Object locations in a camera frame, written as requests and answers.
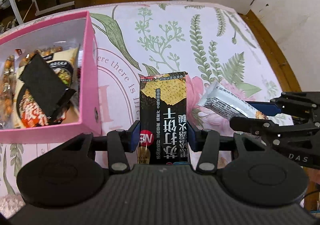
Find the white snack bar wrapper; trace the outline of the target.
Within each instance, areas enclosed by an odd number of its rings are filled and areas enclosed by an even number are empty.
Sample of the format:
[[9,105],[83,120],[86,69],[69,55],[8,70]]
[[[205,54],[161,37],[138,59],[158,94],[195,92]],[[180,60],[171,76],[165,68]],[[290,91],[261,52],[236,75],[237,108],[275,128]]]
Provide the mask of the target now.
[[245,117],[267,120],[267,116],[214,81],[200,99],[198,106],[207,108],[223,118]]

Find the black soda cracker packet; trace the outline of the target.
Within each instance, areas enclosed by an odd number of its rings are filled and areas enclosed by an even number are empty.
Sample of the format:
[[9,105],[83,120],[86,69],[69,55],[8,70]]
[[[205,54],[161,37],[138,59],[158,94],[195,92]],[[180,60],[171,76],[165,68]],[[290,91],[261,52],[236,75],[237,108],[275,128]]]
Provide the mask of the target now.
[[140,78],[139,164],[188,163],[185,76],[172,72]]

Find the seafood noodle packet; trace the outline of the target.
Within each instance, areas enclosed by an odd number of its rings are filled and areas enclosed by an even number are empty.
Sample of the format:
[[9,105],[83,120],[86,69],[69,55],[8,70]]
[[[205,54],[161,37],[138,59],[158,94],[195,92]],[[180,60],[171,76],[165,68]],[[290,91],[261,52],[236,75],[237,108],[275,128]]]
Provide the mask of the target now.
[[60,124],[78,92],[77,46],[36,49],[20,61],[14,95],[16,129]]

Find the matte black snack packet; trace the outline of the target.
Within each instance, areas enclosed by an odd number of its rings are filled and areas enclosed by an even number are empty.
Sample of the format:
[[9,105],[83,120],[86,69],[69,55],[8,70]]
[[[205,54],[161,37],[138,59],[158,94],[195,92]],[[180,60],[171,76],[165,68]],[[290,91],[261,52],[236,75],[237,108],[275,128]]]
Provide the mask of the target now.
[[35,54],[24,66],[18,79],[24,83],[48,118],[50,118],[50,102],[54,93],[58,89],[68,88],[39,54]]

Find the mixed nuts clear bag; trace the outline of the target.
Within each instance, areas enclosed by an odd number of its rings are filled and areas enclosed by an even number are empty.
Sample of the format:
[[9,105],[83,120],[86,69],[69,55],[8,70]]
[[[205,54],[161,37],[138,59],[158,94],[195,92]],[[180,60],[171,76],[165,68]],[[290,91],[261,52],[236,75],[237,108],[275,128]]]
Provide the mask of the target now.
[[9,126],[16,84],[15,57],[9,55],[1,74],[1,129]]

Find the glossy black snack packet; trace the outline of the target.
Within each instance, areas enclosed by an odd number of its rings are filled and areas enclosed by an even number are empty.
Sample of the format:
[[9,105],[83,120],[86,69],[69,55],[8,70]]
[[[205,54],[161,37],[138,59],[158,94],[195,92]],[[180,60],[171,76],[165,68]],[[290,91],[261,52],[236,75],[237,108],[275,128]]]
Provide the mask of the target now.
[[51,99],[50,107],[50,121],[54,122],[60,118],[67,111],[69,102],[72,96],[75,94],[75,90],[72,88],[58,89]]

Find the orange coated peanuts bag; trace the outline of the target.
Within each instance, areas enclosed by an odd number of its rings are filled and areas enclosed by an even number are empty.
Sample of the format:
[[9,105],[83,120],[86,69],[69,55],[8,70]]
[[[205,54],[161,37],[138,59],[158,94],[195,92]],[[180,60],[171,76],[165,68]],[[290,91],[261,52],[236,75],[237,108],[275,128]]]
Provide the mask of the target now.
[[49,47],[44,49],[36,49],[30,53],[23,53],[21,55],[22,58],[18,60],[18,67],[20,68],[22,66],[25,66],[35,54],[39,54],[45,61],[50,61],[53,59],[53,55],[55,53],[58,53],[61,51],[63,51],[63,47],[57,46],[57,47]]

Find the floral bed sheet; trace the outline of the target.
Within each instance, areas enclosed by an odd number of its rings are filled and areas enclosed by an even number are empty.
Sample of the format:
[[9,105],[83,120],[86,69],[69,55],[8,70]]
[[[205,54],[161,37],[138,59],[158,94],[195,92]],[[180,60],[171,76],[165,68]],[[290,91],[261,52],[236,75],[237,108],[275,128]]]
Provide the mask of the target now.
[[197,127],[223,135],[232,132],[227,121],[196,106],[215,79],[205,66],[226,66],[217,77],[243,100],[268,101],[284,90],[252,28],[233,9],[216,4],[120,3],[45,16],[1,34],[1,61],[69,40],[81,44],[80,107],[69,109],[55,127],[1,131],[6,218],[24,206],[16,176],[28,162],[80,133],[106,135],[139,119],[142,75],[187,72],[188,116]]

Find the pink cardboard box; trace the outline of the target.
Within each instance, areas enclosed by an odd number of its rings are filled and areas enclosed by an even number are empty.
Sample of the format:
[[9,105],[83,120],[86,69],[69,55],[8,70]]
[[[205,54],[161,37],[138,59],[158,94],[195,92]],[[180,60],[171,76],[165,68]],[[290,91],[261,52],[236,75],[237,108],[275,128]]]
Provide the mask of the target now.
[[1,38],[1,142],[59,143],[101,133],[97,42],[88,11]]

